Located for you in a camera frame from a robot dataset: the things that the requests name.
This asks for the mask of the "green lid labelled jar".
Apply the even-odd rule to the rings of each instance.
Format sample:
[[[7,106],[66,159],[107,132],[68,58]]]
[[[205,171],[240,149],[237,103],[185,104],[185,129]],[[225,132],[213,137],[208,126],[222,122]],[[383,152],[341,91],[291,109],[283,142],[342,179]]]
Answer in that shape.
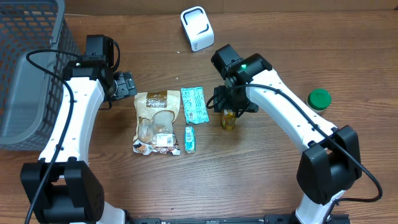
[[[313,90],[308,96],[306,103],[316,113],[326,110],[332,102],[330,93],[322,88]]]

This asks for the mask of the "teal wet wipes pack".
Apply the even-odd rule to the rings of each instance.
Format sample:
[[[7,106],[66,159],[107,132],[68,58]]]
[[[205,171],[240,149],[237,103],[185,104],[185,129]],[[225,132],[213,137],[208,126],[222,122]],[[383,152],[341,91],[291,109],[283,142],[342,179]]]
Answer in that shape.
[[[187,124],[208,123],[203,87],[181,88],[183,109]]]

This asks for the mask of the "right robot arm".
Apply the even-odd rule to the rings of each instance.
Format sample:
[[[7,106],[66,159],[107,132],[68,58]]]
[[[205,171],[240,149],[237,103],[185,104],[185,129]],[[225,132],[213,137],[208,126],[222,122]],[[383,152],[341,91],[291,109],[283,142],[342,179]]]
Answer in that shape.
[[[266,215],[266,223],[349,223],[347,215],[332,215],[331,209],[361,177],[357,133],[349,126],[337,128],[310,109],[259,54],[243,59],[225,45],[211,62],[224,80],[212,98],[214,111],[223,114],[222,123],[263,109],[300,153],[297,182],[302,201],[292,215]]]

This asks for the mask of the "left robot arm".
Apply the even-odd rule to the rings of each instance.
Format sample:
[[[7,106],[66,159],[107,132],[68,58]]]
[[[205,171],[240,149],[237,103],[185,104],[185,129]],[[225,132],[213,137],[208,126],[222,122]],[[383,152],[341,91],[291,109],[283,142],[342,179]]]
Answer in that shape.
[[[88,150],[102,103],[137,95],[131,72],[118,71],[121,51],[105,35],[88,35],[83,55],[72,54],[61,75],[63,98],[55,126],[37,162],[22,166],[20,179],[30,207],[25,222],[129,223],[127,210],[104,199],[88,165]]]

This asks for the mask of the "yellow liquid bottle silver cap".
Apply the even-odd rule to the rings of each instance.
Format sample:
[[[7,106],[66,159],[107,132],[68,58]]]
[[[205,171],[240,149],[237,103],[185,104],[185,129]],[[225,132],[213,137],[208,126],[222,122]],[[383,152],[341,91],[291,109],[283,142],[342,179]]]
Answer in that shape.
[[[236,113],[233,110],[223,110],[221,125],[225,130],[232,130],[235,127]]]

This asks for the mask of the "white barcode scanner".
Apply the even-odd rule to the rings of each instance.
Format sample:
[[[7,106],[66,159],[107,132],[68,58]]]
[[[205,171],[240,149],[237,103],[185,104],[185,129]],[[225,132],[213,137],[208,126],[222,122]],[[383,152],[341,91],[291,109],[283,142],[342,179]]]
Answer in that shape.
[[[181,12],[183,31],[193,52],[205,49],[215,42],[215,35],[206,11],[201,6]]]

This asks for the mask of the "teal tissue pack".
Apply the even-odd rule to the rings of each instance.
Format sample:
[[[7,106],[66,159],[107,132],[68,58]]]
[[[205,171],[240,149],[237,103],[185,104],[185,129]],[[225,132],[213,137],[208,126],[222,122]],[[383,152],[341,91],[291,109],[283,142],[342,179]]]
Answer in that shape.
[[[185,128],[185,151],[189,154],[196,152],[195,131],[192,126]]]

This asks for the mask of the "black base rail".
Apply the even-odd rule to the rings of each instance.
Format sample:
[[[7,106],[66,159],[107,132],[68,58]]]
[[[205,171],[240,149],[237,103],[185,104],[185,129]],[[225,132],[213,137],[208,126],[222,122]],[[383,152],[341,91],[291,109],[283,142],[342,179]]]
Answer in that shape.
[[[238,217],[238,218],[185,218],[185,219],[160,219],[160,218],[129,218],[128,224],[294,224],[300,223],[293,214],[273,214],[263,217]]]

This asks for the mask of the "brown snack bag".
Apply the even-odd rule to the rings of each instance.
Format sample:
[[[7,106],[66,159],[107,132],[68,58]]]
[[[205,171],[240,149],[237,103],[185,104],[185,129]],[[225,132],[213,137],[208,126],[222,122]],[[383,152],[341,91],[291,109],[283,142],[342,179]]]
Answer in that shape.
[[[180,92],[176,90],[142,92],[135,96],[137,128],[132,144],[135,153],[180,155],[174,132],[180,104]]]

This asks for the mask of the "dark grey plastic basket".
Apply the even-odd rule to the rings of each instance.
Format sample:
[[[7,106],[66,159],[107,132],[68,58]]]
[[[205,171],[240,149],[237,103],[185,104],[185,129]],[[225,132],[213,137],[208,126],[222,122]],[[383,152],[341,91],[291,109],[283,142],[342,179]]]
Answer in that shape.
[[[1,149],[41,151],[63,98],[56,75],[80,52],[63,0],[1,1]]]

